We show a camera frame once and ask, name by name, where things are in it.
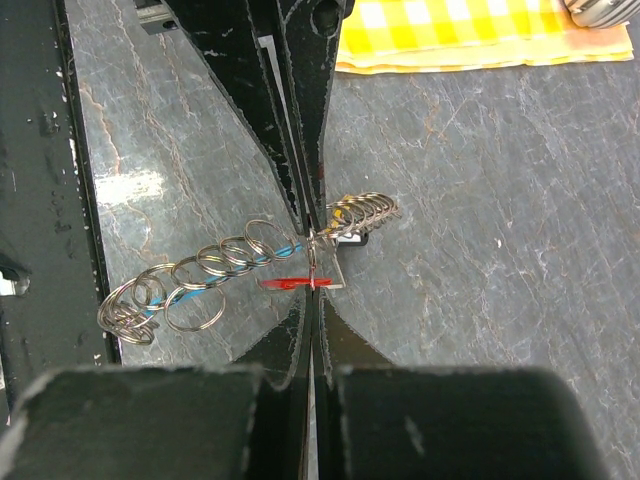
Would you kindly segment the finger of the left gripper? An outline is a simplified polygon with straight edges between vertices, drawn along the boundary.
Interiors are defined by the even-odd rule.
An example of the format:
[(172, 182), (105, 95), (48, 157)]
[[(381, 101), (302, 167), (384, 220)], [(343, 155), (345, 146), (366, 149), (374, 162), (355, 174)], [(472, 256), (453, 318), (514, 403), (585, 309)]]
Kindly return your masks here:
[(291, 145), (275, 101), (248, 1), (167, 1), (179, 28), (200, 58), (234, 113), (267, 158), (297, 234), (304, 233), (300, 189)]
[(326, 227), (324, 137), (341, 25), (352, 1), (279, 1), (278, 60), (295, 164), (303, 198), (303, 228)]

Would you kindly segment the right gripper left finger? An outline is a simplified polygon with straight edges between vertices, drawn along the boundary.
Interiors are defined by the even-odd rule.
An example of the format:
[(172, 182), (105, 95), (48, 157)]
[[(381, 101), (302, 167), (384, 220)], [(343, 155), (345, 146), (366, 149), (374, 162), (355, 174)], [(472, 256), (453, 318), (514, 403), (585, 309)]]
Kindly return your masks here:
[(284, 318), (234, 360), (235, 365), (259, 366), (274, 390), (286, 390), (306, 379), (311, 350), (312, 295), (294, 291)]

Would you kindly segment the black key tag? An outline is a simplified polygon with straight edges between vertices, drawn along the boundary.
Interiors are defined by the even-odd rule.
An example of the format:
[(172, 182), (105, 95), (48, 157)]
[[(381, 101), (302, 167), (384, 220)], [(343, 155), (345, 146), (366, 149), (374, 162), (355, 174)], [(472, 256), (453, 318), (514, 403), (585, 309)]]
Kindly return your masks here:
[(369, 233), (361, 231), (350, 231), (337, 237), (336, 243), (342, 247), (361, 247), (369, 241)]

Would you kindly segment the yellow key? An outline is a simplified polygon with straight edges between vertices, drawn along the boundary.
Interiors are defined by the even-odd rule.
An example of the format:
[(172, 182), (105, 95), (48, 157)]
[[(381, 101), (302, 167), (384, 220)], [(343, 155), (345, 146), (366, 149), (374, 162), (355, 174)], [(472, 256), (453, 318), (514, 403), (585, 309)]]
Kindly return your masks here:
[(340, 207), (332, 208), (328, 215), (327, 227), (323, 230), (323, 233), (327, 237), (337, 238), (341, 236), (349, 223), (346, 221), (345, 214)]

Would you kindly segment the red key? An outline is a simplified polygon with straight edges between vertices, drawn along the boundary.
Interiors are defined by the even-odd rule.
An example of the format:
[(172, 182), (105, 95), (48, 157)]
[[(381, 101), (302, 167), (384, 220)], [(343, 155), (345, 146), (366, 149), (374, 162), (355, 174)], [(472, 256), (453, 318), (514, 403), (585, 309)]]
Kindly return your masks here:
[[(329, 239), (309, 242), (306, 246), (306, 254), (309, 262), (306, 277), (280, 277), (267, 280), (259, 280), (257, 285), (265, 291), (292, 291), (298, 287), (309, 286), (312, 290), (329, 289), (338, 290), (346, 287), (346, 280), (339, 264), (337, 250), (339, 243)], [(327, 254), (333, 268), (333, 277), (320, 276), (320, 254)]]

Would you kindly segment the blue keyring with metal rings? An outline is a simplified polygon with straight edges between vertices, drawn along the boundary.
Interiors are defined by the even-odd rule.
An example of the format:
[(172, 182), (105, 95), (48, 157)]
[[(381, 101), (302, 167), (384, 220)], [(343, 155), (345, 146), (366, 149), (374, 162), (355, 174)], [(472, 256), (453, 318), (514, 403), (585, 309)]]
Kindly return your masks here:
[[(398, 202), (379, 192), (346, 195), (327, 206), (328, 215), (336, 207), (343, 210), (349, 223), (343, 234), (356, 230), (370, 234), (401, 217)], [(268, 219), (251, 219), (241, 234), (217, 240), (181, 260), (148, 267), (112, 289), (98, 309), (97, 323), (118, 340), (137, 346), (151, 345), (162, 325), (177, 333), (206, 330), (225, 313), (223, 284), (299, 253), (306, 254), (309, 242), (337, 239), (327, 237), (323, 230), (311, 231), (308, 237), (301, 238)], [(329, 256), (323, 253), (320, 276), (334, 276)], [(172, 307), (206, 292), (215, 293), (219, 299), (218, 309), (210, 319), (188, 324), (172, 317)]]

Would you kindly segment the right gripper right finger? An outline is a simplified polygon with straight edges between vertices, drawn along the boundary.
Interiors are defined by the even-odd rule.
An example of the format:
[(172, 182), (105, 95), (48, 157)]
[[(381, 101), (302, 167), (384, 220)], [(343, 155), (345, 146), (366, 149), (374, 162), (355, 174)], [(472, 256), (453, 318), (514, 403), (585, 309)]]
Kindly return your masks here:
[(355, 331), (338, 313), (324, 290), (317, 291), (314, 320), (314, 371), (332, 388), (342, 367), (390, 366), (392, 362)]

